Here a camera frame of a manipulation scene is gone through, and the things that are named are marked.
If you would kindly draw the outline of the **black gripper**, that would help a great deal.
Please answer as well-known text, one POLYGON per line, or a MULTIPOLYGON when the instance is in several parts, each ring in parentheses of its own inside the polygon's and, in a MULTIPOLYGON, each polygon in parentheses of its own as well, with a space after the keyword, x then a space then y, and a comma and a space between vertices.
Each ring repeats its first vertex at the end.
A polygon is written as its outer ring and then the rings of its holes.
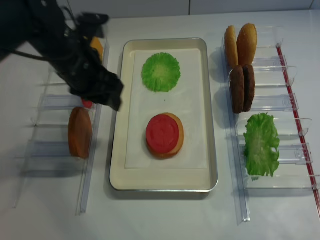
POLYGON ((119 111, 124 88, 118 76, 105 69, 95 50, 78 29, 51 28, 47 31, 47 57, 72 95, 119 111))

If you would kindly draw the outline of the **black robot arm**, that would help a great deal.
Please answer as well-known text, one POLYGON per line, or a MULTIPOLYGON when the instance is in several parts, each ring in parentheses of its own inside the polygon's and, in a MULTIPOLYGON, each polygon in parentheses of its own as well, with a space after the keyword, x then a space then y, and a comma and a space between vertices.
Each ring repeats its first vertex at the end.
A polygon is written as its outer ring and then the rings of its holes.
POLYGON ((106 14, 70 15, 55 0, 2 0, 0 2, 0 59, 10 54, 48 62, 69 86, 72 95, 119 111, 124 88, 118 76, 102 64, 91 46, 106 14))

